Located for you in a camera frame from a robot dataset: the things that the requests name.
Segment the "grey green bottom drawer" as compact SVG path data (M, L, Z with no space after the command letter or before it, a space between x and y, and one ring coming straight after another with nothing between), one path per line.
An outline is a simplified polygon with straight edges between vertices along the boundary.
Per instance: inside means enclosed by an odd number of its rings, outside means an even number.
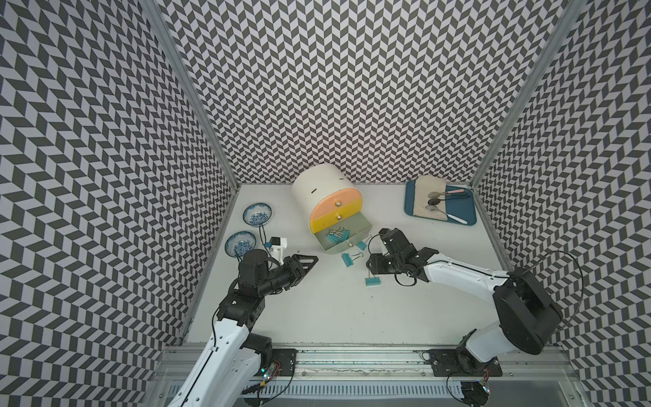
M326 254L339 254L351 249L357 242L364 240L369 235L371 227L371 222L368 221L363 213L359 212L346 220L338 222L329 229L315 233L314 236ZM331 229L340 230L341 228L350 230L349 239L339 244L334 244L327 238L328 231Z

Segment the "yellow drawer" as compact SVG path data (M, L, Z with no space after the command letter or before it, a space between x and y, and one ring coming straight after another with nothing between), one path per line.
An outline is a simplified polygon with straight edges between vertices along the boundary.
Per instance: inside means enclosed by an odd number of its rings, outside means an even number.
M346 220L347 218L361 212L362 206L363 206L363 200L361 203L360 202L350 203L349 205L346 205L342 208L337 208L336 210L322 217L316 219L310 218L309 221L310 231L312 233L317 233L325 229L329 229L330 227L334 226L338 222L341 222L342 220Z

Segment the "cream round drawer cabinet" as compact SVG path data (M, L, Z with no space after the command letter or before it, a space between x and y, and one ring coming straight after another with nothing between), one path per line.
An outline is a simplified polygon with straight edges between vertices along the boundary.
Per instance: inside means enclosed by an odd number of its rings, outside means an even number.
M309 225L310 214L315 205L331 193L344 188L356 188L356 186L333 164L319 164L297 177L292 185L292 194L299 207L308 216Z

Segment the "orange pink top drawer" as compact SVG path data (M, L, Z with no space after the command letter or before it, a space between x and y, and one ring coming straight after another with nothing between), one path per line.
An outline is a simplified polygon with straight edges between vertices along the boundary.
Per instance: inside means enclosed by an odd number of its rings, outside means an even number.
M342 208L346 205L362 202L362 194L357 188L344 188L326 196L313 208L310 218L316 219L322 217L337 208Z

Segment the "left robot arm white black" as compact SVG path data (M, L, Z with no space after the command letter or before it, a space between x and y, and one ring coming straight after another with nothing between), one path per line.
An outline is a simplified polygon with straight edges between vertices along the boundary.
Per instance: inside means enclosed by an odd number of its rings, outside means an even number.
M272 340L252 333L265 298L300 284L318 261L305 254L279 261L264 249L244 254L211 318L210 338L170 405L232 406L242 395L260 394L282 368L272 358Z

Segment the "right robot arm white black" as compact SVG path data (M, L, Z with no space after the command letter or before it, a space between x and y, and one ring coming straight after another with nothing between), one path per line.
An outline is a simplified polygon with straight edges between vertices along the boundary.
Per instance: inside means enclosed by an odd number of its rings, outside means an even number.
M405 275L415 283L455 288L497 313L496 322L472 329L455 348L430 351L435 376L481 376L502 354L541 354L563 320L561 308L531 271L491 271L435 249L417 249L398 228L383 228L378 237L384 251L371 254L366 262L372 275Z

